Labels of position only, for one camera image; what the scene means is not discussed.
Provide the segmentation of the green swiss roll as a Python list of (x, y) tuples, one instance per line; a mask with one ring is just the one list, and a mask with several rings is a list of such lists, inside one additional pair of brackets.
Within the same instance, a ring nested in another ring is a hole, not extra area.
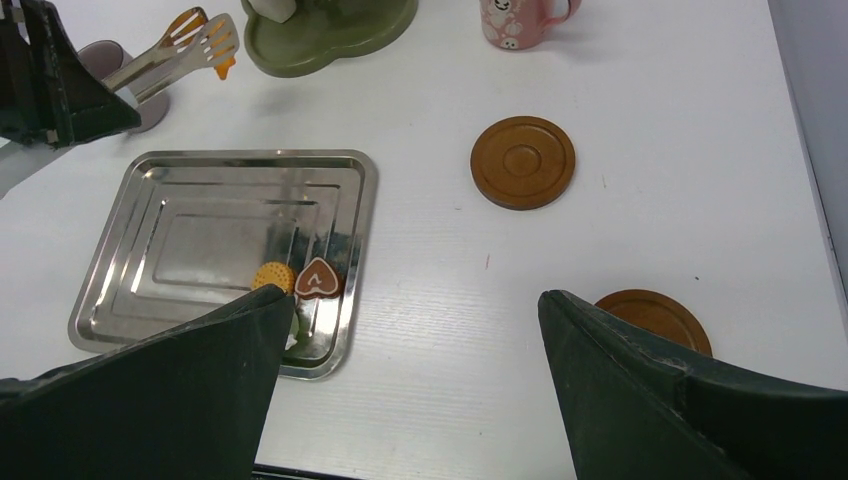
[(287, 335), (285, 350), (289, 351), (292, 349), (299, 341), (300, 334), (300, 315), (297, 309), (294, 309), (292, 312), (290, 329)]

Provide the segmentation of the white swiss roll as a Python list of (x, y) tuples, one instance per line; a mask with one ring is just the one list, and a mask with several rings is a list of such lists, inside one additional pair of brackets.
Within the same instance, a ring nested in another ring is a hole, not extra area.
[(297, 10), (296, 0), (251, 0), (250, 3), (258, 15), (279, 24), (287, 22)]

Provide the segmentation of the metal serving tongs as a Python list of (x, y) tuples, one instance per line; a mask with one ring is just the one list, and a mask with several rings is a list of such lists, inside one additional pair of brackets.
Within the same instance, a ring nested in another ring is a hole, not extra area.
[(200, 6), (182, 12), (153, 46), (102, 80), (103, 85), (135, 108), (146, 103), (176, 83), (167, 85), (163, 80), (175, 65), (173, 58), (213, 17)]

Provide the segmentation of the orange fish cake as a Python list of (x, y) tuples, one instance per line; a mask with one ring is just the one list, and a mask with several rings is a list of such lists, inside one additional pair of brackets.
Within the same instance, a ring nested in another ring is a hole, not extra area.
[(236, 63), (235, 54), (239, 48), (240, 40), (232, 17), (226, 13), (216, 15), (173, 58), (175, 65), (163, 80), (170, 85), (193, 71), (206, 68), (213, 68), (218, 77), (225, 80)]

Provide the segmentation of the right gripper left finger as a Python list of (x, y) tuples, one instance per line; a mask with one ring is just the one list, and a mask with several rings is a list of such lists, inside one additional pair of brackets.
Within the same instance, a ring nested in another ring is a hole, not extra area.
[(1, 382), (5, 479), (247, 479), (294, 313), (266, 286), (88, 360)]

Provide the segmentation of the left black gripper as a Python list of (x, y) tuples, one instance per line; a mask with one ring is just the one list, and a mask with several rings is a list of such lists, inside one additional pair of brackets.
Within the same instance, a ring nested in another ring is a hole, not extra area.
[(53, 3), (1, 2), (3, 138), (69, 147), (140, 125), (136, 109), (82, 64)]

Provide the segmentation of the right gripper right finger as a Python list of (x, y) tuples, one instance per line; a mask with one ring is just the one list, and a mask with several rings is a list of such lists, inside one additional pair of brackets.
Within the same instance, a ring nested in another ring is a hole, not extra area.
[(580, 479), (843, 479), (847, 394), (764, 375), (564, 290), (538, 319)]

